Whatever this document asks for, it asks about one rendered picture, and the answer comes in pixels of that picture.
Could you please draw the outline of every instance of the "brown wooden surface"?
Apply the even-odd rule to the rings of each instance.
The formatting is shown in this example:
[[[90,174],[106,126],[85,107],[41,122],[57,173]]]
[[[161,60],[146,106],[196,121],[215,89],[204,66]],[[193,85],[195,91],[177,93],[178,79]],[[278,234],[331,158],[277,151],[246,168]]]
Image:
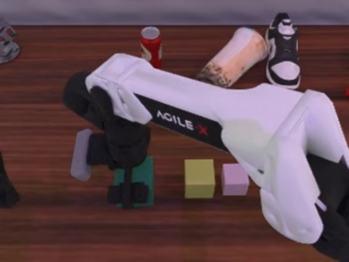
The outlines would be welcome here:
[[[20,57],[0,65],[0,149],[22,195],[0,210],[3,262],[325,262],[312,247],[276,233],[264,220],[257,187],[220,197],[222,163],[234,160],[188,138],[153,127],[155,206],[123,211],[106,203],[112,174],[94,169],[87,182],[70,174],[76,132],[90,125],[61,103],[76,71],[93,70],[113,53],[140,54],[140,27],[16,27]],[[231,38],[234,27],[162,27],[164,70],[194,76]],[[264,33],[265,28],[258,30]],[[349,28],[300,28],[300,91],[334,98],[349,138]],[[265,62],[234,86],[265,82]],[[216,197],[184,200],[183,160],[213,158]]]

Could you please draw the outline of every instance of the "yellow green cube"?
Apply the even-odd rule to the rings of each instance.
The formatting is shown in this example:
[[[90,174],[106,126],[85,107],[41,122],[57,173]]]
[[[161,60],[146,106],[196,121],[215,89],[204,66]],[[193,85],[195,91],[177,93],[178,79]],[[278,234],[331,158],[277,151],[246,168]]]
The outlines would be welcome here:
[[[184,161],[185,198],[213,198],[215,189],[213,159]]]

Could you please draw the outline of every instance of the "can top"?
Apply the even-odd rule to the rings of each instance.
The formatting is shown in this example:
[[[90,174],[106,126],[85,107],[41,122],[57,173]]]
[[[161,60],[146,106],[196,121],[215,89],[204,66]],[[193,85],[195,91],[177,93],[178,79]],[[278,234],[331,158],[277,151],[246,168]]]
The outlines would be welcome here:
[[[160,35],[160,30],[154,26],[148,26],[142,29],[141,36],[145,39],[153,40]]]

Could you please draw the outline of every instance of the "red letter x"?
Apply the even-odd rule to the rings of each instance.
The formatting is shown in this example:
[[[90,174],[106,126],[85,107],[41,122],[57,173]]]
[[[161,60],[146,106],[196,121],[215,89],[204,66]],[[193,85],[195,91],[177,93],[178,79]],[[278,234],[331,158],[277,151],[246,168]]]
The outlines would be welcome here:
[[[197,126],[197,128],[198,128],[198,131],[200,132],[200,134],[204,134],[204,135],[208,135],[208,133],[207,133],[207,127],[203,127],[202,125],[198,125]]]

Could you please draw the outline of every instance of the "shoe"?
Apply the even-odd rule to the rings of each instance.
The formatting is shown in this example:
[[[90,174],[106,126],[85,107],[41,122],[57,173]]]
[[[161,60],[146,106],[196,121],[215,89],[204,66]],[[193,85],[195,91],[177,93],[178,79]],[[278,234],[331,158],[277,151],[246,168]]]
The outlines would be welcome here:
[[[267,78],[272,85],[297,89],[300,83],[298,31],[287,13],[278,13],[266,33]]]

